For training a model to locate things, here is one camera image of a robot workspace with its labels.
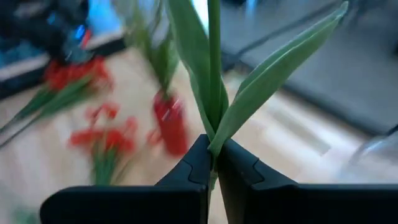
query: light wood floor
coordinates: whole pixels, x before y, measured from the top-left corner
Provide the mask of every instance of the light wood floor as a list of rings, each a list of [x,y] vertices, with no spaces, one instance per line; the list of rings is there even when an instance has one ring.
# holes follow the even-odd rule
[[[178,159],[166,155],[161,146],[149,148],[144,144],[146,133],[155,127],[151,106],[157,87],[150,76],[151,70],[135,50],[110,57],[107,66],[116,79],[116,89],[108,98],[122,106],[118,119],[134,115],[139,120],[140,153],[122,184],[153,185]],[[225,76],[231,99],[242,78],[244,75],[238,73]],[[190,142],[193,143],[204,129],[187,72],[182,66],[178,68],[173,88],[185,103]],[[29,90],[0,102],[0,125],[34,93],[35,90]],[[0,190],[5,187],[18,194],[19,202],[38,208],[49,195],[62,188],[88,185],[90,165],[83,154],[68,148],[66,141],[71,131],[86,125],[83,122],[85,108],[100,101],[91,100],[37,124],[0,151]],[[368,140],[367,136],[283,91],[277,92],[233,139],[266,164],[299,182],[336,181],[337,174],[354,151]],[[0,209],[3,209],[1,205],[5,205],[5,200],[1,198],[0,192]],[[212,193],[209,223],[226,223],[218,186]]]

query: gray carpet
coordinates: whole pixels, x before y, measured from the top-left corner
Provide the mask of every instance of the gray carpet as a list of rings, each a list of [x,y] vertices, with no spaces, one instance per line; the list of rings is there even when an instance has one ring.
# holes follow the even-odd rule
[[[245,7],[223,5],[222,45],[231,54],[248,43],[316,11],[331,1],[263,1]],[[339,118],[374,134],[398,124],[398,2],[367,12],[356,25],[349,15],[328,42],[288,80],[287,86]],[[255,67],[282,44],[315,23],[308,21],[241,57]]]

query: wooden floor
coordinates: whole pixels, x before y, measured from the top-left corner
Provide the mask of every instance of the wooden floor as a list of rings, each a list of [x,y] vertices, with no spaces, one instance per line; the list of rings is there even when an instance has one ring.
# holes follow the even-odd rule
[[[162,146],[145,145],[146,133],[155,127],[151,106],[157,87],[150,76],[151,70],[135,50],[110,57],[107,66],[116,79],[116,88],[108,98],[122,106],[118,119],[134,115],[139,120],[140,152],[122,184],[153,185],[178,159],[166,155]],[[225,76],[231,99],[243,78],[244,75],[237,72]],[[178,68],[173,88],[185,103],[190,142],[193,143],[204,129],[188,74],[182,66]],[[0,102],[0,125],[34,93],[35,90],[30,90]],[[49,195],[62,188],[90,184],[88,160],[79,151],[68,148],[67,139],[71,131],[86,125],[83,122],[85,108],[98,105],[102,100],[91,100],[37,124],[0,151],[0,216],[10,209],[3,203],[2,189],[18,194],[18,199],[8,198],[7,201],[17,200],[38,209]],[[262,106],[233,139],[288,177],[313,183],[335,182],[354,151],[368,140],[367,136],[283,91]],[[209,223],[226,223],[218,185],[212,193]]]

